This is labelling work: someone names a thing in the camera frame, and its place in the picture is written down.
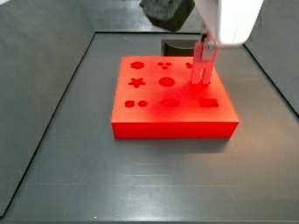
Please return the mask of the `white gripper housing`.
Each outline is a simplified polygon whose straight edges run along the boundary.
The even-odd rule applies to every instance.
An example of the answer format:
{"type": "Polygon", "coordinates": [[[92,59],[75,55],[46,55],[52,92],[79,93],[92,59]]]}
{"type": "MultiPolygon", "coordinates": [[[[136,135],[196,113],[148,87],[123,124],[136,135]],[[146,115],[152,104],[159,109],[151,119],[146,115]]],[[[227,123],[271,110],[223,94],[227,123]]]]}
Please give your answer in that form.
{"type": "Polygon", "coordinates": [[[250,37],[265,0],[194,0],[210,33],[202,37],[202,59],[212,60],[216,46],[239,46],[250,37]]]}

